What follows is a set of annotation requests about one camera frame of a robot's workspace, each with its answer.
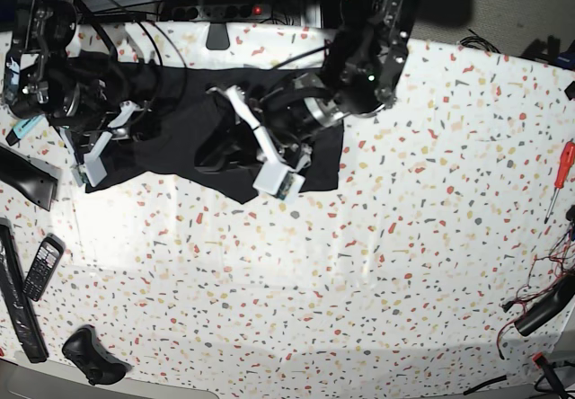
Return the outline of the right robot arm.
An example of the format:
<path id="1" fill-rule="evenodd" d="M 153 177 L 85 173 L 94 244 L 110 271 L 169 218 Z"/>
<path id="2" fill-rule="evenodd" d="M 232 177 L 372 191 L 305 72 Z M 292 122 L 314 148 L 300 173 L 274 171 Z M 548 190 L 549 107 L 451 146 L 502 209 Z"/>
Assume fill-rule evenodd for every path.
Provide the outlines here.
<path id="1" fill-rule="evenodd" d="M 111 37 L 82 0 L 16 0 L 2 101 L 18 120 L 41 117 L 81 170 L 111 144 L 142 136 L 157 92 L 133 92 Z"/>

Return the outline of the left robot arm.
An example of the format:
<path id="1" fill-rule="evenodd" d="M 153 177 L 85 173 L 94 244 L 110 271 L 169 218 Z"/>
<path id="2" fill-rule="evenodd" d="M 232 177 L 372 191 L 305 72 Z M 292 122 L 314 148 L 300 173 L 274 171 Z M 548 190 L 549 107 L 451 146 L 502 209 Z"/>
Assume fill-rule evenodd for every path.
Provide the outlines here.
<path id="1" fill-rule="evenodd" d="M 290 74 L 260 97 L 211 88 L 231 109 L 199 148 L 203 173 L 266 163 L 306 167 L 317 135 L 346 117 L 394 106 L 421 0 L 341 0 L 341 26 L 320 68 Z"/>

